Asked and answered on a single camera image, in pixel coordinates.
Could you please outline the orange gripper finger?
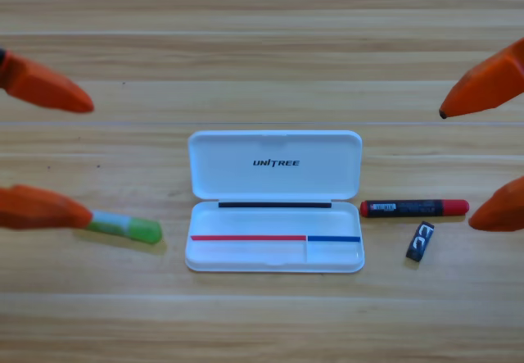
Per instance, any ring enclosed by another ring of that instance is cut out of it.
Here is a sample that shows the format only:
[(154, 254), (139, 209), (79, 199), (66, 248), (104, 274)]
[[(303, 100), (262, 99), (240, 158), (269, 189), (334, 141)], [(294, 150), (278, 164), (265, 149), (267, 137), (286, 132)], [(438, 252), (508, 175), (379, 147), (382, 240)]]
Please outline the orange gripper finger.
[(523, 229), (523, 177), (499, 188), (469, 219), (469, 225), (490, 232), (513, 232)]
[(523, 39), (468, 70), (440, 106), (442, 119), (494, 109), (523, 93)]
[(38, 107), (74, 113), (94, 111), (92, 99), (71, 79), (6, 49), (1, 50), (1, 89)]
[(87, 207), (63, 194), (26, 185), (1, 188), (3, 228), (81, 229), (92, 218), (93, 213)]

